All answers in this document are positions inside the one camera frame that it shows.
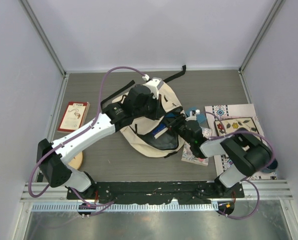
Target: wooden round base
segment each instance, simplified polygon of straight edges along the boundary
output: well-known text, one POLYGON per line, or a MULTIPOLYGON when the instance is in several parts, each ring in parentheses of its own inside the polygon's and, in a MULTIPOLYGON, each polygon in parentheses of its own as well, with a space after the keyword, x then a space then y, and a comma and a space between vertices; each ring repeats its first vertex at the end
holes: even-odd
POLYGON ((82 155, 82 152, 80 152, 80 153, 78 153, 77 156, 75 156, 71 160, 71 162, 69 162, 69 166, 78 170, 82 165, 82 159, 83 159, 83 155, 82 155))

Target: black strap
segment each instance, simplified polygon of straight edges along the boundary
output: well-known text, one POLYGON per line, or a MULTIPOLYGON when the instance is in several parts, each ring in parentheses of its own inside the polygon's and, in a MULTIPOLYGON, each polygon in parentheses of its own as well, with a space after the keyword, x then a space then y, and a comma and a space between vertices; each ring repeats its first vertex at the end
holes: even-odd
POLYGON ((180 71, 180 72, 178 72, 178 73, 176 73, 176 74, 174 74, 174 75, 172 75, 172 76, 164 79, 163 82, 168 83, 168 82, 172 81, 173 79, 177 79, 180 76, 183 76, 185 74, 186 70, 187 70, 187 66, 186 65, 183 65, 182 66, 182 71, 180 71))
POLYGON ((171 153, 169 153, 168 155, 166 155, 164 158, 166 159, 166 158, 168 158, 169 156, 172 156, 172 155, 177 154, 177 153, 178 153, 177 151, 171 152, 171 153))
POLYGON ((124 86, 123 88, 119 89, 118 91, 114 92, 113 94, 111 94, 109 97, 107 97, 106 99, 102 100, 101 103, 100 103, 100 106, 101 106, 101 109, 102 109, 102 106, 103 104, 110 100, 111 98, 114 98, 115 96, 121 94, 123 91, 127 90, 129 87, 131 87, 132 85, 135 84, 135 81, 132 80, 131 82, 129 82, 126 86, 124 86))
POLYGON ((39 171, 38 179, 37 179, 37 183, 38 183, 38 182, 41 183, 42 181, 43 181, 43 173, 41 173, 41 172, 39 171))

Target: black metal plate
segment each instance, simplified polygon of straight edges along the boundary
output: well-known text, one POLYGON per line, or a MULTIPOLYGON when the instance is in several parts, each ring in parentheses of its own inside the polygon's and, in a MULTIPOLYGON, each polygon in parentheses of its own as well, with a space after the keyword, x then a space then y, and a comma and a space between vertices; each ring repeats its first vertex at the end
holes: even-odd
MULTIPOLYGON (((179 204, 207 204, 209 199, 231 198, 232 191, 236 198, 244 198, 241 184, 236 184, 231 191, 220 196, 213 182, 206 181, 148 181, 148 182, 98 182, 100 203, 114 201, 116 204, 168 204, 176 198, 179 204)), ((68 192, 67 199, 76 200, 76 195, 68 192)))

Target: white wall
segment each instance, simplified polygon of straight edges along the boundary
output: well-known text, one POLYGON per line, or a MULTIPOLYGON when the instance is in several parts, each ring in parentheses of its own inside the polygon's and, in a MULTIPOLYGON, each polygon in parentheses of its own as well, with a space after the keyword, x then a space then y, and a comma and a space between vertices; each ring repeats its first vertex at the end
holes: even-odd
POLYGON ((61 75, 16 0, 0 0, 0 240, 46 136, 61 75))
POLYGON ((66 70, 240 67, 274 0, 29 0, 66 70))
POLYGON ((298 0, 287 0, 247 66, 246 82, 280 175, 298 203, 298 0))

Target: metal corner frame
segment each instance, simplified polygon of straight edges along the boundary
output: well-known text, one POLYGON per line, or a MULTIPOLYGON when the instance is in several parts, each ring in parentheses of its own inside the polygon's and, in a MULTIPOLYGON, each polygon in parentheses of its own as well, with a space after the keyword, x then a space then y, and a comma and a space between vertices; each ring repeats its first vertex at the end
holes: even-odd
POLYGON ((265 19, 263 25, 261 26, 261 29, 260 29, 258 35, 256 36, 255 40, 253 41, 246 57, 244 58, 244 60, 242 62, 242 65, 239 69, 240 72, 242 72, 242 73, 244 72, 244 70, 245 70, 246 66, 248 65, 250 59, 252 58, 254 52, 256 51, 256 49, 258 48, 259 44, 261 43, 263 37, 269 30, 272 22, 276 18, 277 14, 279 13, 279 11, 280 11, 281 7, 283 6, 283 4, 285 3, 285 1, 286 0, 276 0, 274 2, 267 18, 265 19))
POLYGON ((293 208, 294 201, 281 200, 280 202, 291 236, 294 240, 298 240, 298 218, 293 208))
MULTIPOLYGON (((290 187, 286 180, 253 180, 252 181, 259 189, 261 200, 293 200, 290 187)), ((46 182, 32 183, 33 192, 41 192, 47 186, 46 182)), ((253 186, 248 182, 242 182, 245 193, 245 198, 237 198, 237 201, 256 200, 257 193, 253 186)), ((71 203, 76 200, 68 200, 66 198, 68 189, 64 186, 48 188, 48 190, 39 198, 32 198, 28 192, 28 183, 25 184, 23 193, 20 198, 21 203, 71 203)), ((213 201, 231 201, 232 198, 212 198, 213 201)))
MULTIPOLYGON (((51 118, 50 118, 48 131, 47 131, 47 135, 46 135, 46 138, 48 139, 49 142, 51 142, 53 140, 53 136, 54 136, 54 133, 55 133, 55 130, 57 127, 60 109, 61 109, 61 105, 63 102, 65 89, 67 87, 68 80, 69 80, 69 74, 66 74, 62 79, 60 89, 58 92, 58 97, 54 104, 53 112, 50 116, 51 118)), ((34 173, 33 179, 35 180, 35 182, 37 182, 39 173, 40 173, 40 169, 37 169, 37 171, 34 173)))
POLYGON ((34 14, 34 11, 32 10, 28 0, 19 0, 21 6, 23 7, 26 15, 28 16, 29 20, 31 21, 33 27, 35 28, 35 30, 37 31, 40 39, 42 40, 44 46, 46 47, 48 53, 50 54, 51 58, 53 59, 54 63, 56 64, 58 70, 60 71, 61 75, 63 77, 65 77, 65 70, 57 56, 57 54, 55 53, 48 37, 46 36, 42 26, 40 25, 36 15, 34 14))
POLYGON ((252 103, 252 96, 251 96, 248 84, 245 81, 244 73, 241 72, 240 70, 238 70, 238 73, 239 73, 240 80, 241 80, 241 83, 242 83, 242 86, 243 86, 243 89, 244 89, 245 96, 247 97, 247 101, 248 101, 249 104, 251 104, 252 103))
POLYGON ((16 223, 16 228, 11 236, 12 240, 23 240, 25 236, 25 231, 29 224, 30 214, 32 210, 33 203, 31 202, 22 202, 21 204, 21 212, 18 216, 18 221, 16 223))

